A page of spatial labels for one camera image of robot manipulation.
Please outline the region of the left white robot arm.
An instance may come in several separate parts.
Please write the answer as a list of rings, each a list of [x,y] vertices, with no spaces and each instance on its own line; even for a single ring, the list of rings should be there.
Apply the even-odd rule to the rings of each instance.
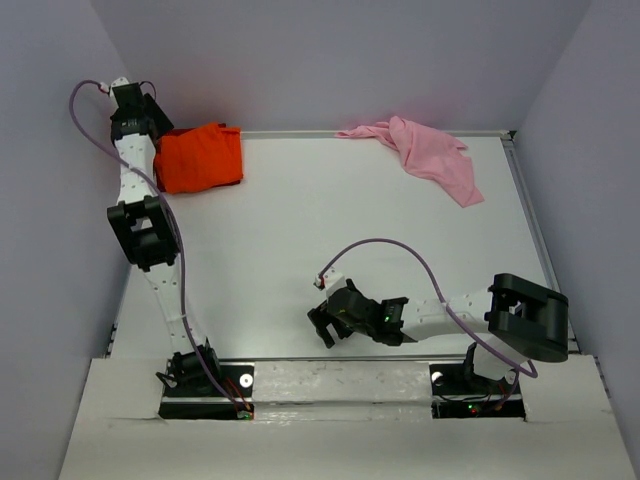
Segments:
[[[188,318],[181,234],[153,178],[156,146],[173,124],[138,83],[118,78],[109,96],[116,105],[111,141],[121,168],[119,196],[107,218],[127,260],[143,272],[168,331],[172,356],[157,377],[176,393],[226,397],[216,353]]]

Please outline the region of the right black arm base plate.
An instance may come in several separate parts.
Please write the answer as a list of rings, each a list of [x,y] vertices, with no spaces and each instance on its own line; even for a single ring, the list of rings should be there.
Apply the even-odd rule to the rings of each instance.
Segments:
[[[429,366],[431,410],[436,420],[526,418],[519,386],[468,373],[462,363]]]

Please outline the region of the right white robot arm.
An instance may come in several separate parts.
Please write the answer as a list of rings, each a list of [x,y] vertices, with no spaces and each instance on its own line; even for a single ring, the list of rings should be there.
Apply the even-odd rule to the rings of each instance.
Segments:
[[[495,275],[485,290],[423,301],[368,298],[335,270],[316,286],[325,298],[307,317],[327,348],[354,333],[389,347],[466,334],[472,343],[460,379],[473,392],[516,375],[534,378],[535,362],[569,357],[568,298],[512,274]]]

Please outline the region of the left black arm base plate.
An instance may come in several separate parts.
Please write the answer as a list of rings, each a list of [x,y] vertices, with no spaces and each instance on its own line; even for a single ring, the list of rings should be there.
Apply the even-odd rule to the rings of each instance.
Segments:
[[[218,391],[206,375],[178,385],[168,372],[157,372],[162,383],[158,414],[165,420],[253,420],[255,364],[222,362]]]

